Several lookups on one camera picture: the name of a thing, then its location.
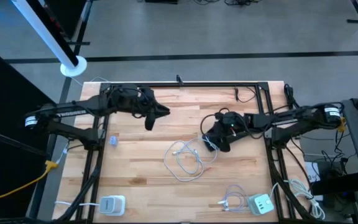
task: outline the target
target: small blue block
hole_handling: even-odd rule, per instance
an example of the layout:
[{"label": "small blue block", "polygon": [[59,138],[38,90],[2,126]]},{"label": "small blue block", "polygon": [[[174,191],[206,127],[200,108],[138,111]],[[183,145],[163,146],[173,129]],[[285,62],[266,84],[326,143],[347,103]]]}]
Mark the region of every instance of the small blue block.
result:
[{"label": "small blue block", "polygon": [[117,137],[111,136],[111,137],[110,137],[110,145],[112,145],[112,146],[117,146],[117,144],[118,144],[118,139],[117,139]]}]

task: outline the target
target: white pole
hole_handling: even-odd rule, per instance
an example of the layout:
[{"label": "white pole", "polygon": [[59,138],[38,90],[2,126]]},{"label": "white pole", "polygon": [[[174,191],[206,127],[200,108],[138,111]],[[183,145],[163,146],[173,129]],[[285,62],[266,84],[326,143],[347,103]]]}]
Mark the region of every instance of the white pole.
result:
[{"label": "white pole", "polygon": [[59,61],[62,63],[60,71],[68,77],[74,77],[83,73],[86,69],[86,60],[83,57],[75,56],[70,47],[63,50],[59,45],[57,39],[51,34],[48,28],[42,22],[41,18],[33,10],[27,0],[11,0],[21,14],[27,19],[30,25],[35,29],[42,40],[48,45],[50,50],[56,55]]}]

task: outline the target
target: white power adapter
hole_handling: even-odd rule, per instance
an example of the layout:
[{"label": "white power adapter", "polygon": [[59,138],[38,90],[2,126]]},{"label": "white power adapter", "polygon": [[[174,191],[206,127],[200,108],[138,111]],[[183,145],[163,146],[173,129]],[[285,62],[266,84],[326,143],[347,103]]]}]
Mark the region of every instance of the white power adapter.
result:
[{"label": "white power adapter", "polygon": [[110,195],[100,199],[99,213],[108,216],[121,216],[125,213],[125,197]]},{"label": "white power adapter", "polygon": [[249,197],[248,206],[254,215],[263,215],[274,209],[273,203],[267,194],[255,194]]}]

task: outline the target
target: wooden tabletop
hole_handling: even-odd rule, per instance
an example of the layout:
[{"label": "wooden tabletop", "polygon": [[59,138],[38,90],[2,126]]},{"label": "wooden tabletop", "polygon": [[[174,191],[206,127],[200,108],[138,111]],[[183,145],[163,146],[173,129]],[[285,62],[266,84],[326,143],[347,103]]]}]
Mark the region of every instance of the wooden tabletop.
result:
[{"label": "wooden tabletop", "polygon": [[[81,100],[97,95],[99,86],[100,83],[85,83]],[[274,108],[286,104],[283,86],[283,82],[269,82]],[[107,138],[114,135],[119,142],[117,147],[113,147],[106,141],[98,198],[123,195],[126,198],[126,211],[121,217],[108,217],[99,214],[96,209],[94,222],[276,222],[275,210],[253,216],[251,213],[223,212],[222,206],[217,204],[231,184],[240,185],[247,195],[270,194],[272,183],[263,139],[248,137],[232,143],[230,152],[219,152],[218,158],[206,165],[204,174],[191,182],[176,180],[163,164],[164,152],[173,142],[201,136],[200,122],[206,115],[223,107],[238,113],[258,113],[256,99],[247,103],[237,102],[230,87],[153,89],[157,101],[169,107],[171,114],[157,119],[152,131],[145,130],[144,118],[135,119],[128,113],[110,116]],[[245,101],[253,95],[250,90],[239,88],[241,100]],[[90,128],[92,123],[93,117],[90,115],[77,116],[75,120],[78,128]],[[213,117],[206,119],[203,130],[207,131],[213,123]],[[204,161],[214,156],[202,142],[195,142],[191,147],[198,150]],[[291,142],[288,147],[304,165],[299,149]],[[80,191],[86,153],[83,147],[68,153],[57,200],[72,202]],[[286,150],[283,153],[289,178],[300,179],[306,185],[306,177],[294,158]],[[93,156],[93,165],[96,155],[97,152]],[[181,155],[181,158],[185,167],[194,169],[194,157]],[[180,177],[189,177],[180,169],[171,152],[167,154],[167,163]],[[283,194],[281,199],[286,214],[287,204]],[[229,203],[236,206],[239,202],[230,199]],[[305,200],[301,200],[301,203],[307,205]],[[53,218],[62,215],[67,207],[56,205]],[[85,208],[84,217],[87,214],[88,208]]]}]

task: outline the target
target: gray floor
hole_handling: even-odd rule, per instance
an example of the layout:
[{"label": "gray floor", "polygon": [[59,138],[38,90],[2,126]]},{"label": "gray floor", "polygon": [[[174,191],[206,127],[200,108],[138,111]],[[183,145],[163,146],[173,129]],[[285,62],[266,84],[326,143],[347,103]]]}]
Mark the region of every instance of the gray floor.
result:
[{"label": "gray floor", "polygon": [[[146,4],[136,0],[95,1],[80,55],[85,57],[233,54],[266,52],[322,52],[358,50],[358,19],[350,0],[263,0],[249,7],[229,7],[223,1],[199,6]],[[0,0],[0,56],[49,58],[53,53],[10,1]],[[58,101],[64,77],[58,63],[15,64],[23,76]],[[301,105],[358,97],[358,56],[167,60],[149,62],[92,62],[79,82],[103,77],[111,81],[167,81],[179,74],[184,80],[284,80],[295,88]],[[68,100],[77,100],[81,86],[72,82]],[[333,138],[333,131],[312,131],[314,138]],[[60,139],[54,157],[64,146]],[[308,154],[326,150],[332,141],[302,139]],[[354,153],[345,138],[341,149]],[[319,156],[308,156],[313,160]],[[358,171],[357,158],[347,165]],[[61,169],[48,177],[40,218],[49,220],[57,195]],[[328,220],[341,216],[330,212]]]}]

